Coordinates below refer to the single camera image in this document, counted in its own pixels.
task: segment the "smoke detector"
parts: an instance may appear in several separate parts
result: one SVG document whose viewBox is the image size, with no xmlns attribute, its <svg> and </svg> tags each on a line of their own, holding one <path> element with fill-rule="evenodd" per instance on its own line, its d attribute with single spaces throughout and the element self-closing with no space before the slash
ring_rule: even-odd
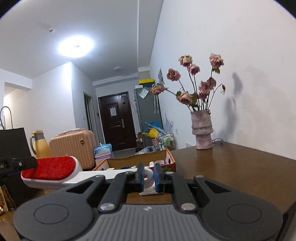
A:
<svg viewBox="0 0 296 241">
<path fill-rule="evenodd" d="M 115 71 L 115 72 L 119 72 L 119 71 L 121 71 L 123 69 L 123 67 L 116 67 L 116 68 L 114 68 L 113 70 Z"/>
</svg>

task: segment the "flower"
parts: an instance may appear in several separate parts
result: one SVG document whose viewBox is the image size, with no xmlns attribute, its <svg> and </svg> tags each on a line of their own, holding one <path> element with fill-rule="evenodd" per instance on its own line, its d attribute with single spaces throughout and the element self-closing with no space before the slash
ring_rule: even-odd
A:
<svg viewBox="0 0 296 241">
<path fill-rule="evenodd" d="M 225 88 L 225 85 L 222 84 L 222 91 L 221 91 L 221 94 L 225 94 L 225 89 L 226 89 L 226 88 Z"/>
<path fill-rule="evenodd" d="M 166 87 L 164 85 L 156 84 L 151 87 L 151 91 L 154 95 L 159 95 L 161 92 L 165 91 Z"/>
<path fill-rule="evenodd" d="M 182 92 L 179 96 L 177 96 L 177 100 L 185 105 L 191 105 L 192 104 L 192 95 L 186 92 Z"/>
<path fill-rule="evenodd" d="M 184 55 L 179 58 L 180 65 L 188 67 L 192 64 L 192 57 L 190 55 Z"/>
<path fill-rule="evenodd" d="M 198 72 L 200 72 L 200 68 L 197 65 L 193 64 L 190 66 L 189 71 L 192 75 L 196 75 Z"/>
<path fill-rule="evenodd" d="M 213 53 L 210 56 L 210 63 L 214 69 L 218 69 L 220 68 L 221 65 L 224 65 L 221 55 L 213 54 Z"/>
<path fill-rule="evenodd" d="M 169 69 L 168 74 L 167 74 L 167 78 L 171 81 L 177 81 L 181 78 L 181 75 L 178 71 L 176 71 L 174 69 Z"/>
<path fill-rule="evenodd" d="M 213 90 L 216 87 L 217 82 L 214 78 L 210 77 L 207 82 L 210 84 L 210 89 Z"/>
<path fill-rule="evenodd" d="M 201 100 L 205 100 L 208 96 L 207 93 L 200 91 L 199 94 Z"/>
<path fill-rule="evenodd" d="M 208 82 L 201 81 L 198 88 L 201 92 L 208 94 L 210 91 L 210 84 Z"/>
</svg>

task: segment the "yellow thermos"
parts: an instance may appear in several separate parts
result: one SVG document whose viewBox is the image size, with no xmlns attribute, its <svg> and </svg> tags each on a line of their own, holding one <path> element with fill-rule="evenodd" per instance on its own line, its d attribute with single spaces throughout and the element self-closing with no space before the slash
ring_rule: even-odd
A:
<svg viewBox="0 0 296 241">
<path fill-rule="evenodd" d="M 42 130 L 32 132 L 30 144 L 36 158 L 51 157 L 49 145 L 47 144 Z"/>
</svg>

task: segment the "dark brown door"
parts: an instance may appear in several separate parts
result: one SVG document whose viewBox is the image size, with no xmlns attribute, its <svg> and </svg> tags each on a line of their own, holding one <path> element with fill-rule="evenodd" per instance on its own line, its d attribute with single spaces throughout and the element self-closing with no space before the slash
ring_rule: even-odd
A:
<svg viewBox="0 0 296 241">
<path fill-rule="evenodd" d="M 128 92 L 99 98 L 106 143 L 114 151 L 137 147 Z"/>
</svg>

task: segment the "red brush pad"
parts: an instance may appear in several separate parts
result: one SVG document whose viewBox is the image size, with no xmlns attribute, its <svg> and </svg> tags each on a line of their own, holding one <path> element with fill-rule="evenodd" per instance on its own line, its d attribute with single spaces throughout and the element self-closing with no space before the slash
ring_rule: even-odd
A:
<svg viewBox="0 0 296 241">
<path fill-rule="evenodd" d="M 38 158 L 37 167 L 22 171 L 24 178 L 62 180 L 75 169 L 75 160 L 70 156 Z"/>
</svg>

